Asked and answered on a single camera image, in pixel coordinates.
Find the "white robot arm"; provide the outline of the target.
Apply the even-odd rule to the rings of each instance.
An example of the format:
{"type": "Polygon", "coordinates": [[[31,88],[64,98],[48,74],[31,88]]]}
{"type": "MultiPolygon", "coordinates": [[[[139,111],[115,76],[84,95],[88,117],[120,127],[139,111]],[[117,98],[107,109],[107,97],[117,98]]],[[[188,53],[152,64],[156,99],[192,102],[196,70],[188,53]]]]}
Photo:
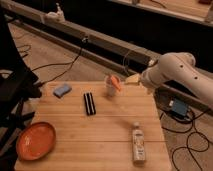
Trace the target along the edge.
{"type": "Polygon", "coordinates": [[[127,77],[125,83],[141,83],[148,90],[154,90],[174,80],[213,110],[213,78],[199,72],[195,64],[195,57],[191,53],[165,53],[157,59],[150,59],[146,70],[127,77]]]}

